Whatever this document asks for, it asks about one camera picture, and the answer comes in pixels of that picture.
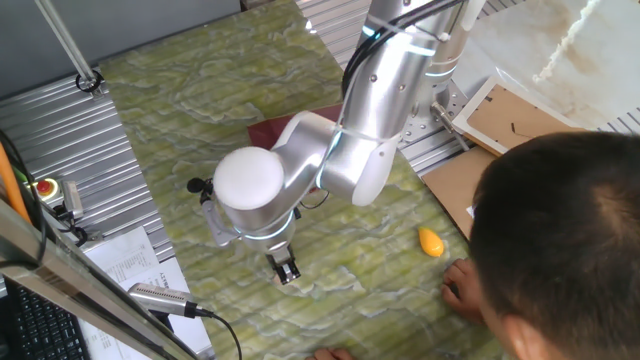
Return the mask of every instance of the yellow cable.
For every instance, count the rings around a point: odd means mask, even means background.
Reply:
[[[24,206],[24,201],[22,200],[22,194],[20,194],[18,181],[16,180],[13,168],[2,145],[0,145],[0,177],[4,180],[4,186],[6,187],[7,197],[9,198],[11,207],[20,214],[26,222],[31,224],[27,208]]]

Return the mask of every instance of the microphone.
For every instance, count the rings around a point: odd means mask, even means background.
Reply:
[[[148,310],[164,314],[184,316],[191,319],[196,316],[200,316],[220,321],[227,327],[227,329],[229,329],[231,336],[233,336],[233,340],[236,342],[236,347],[238,348],[238,358],[242,360],[240,342],[238,341],[236,333],[231,328],[231,325],[212,311],[198,306],[198,304],[193,301],[193,296],[191,294],[143,283],[133,285],[129,289],[128,293],[132,298],[136,299],[140,305],[144,306]]]

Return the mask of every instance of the green marble surface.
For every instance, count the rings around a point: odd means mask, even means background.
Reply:
[[[101,64],[191,291],[231,322],[246,359],[301,359],[320,346],[361,360],[500,358],[493,336],[440,298],[443,270],[467,248],[399,153],[373,205],[330,197],[303,210],[293,242],[302,277],[291,285],[244,244],[215,246],[187,181],[247,145],[247,125],[340,101],[342,71],[305,24],[279,0]],[[442,257],[420,250],[418,226],[442,236]],[[235,359],[227,330],[205,326],[218,357]]]

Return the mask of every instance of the red button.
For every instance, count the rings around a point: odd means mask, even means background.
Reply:
[[[38,190],[38,194],[46,196],[51,194],[51,192],[53,191],[53,186],[51,186],[50,182],[42,180],[38,182],[36,189]]]

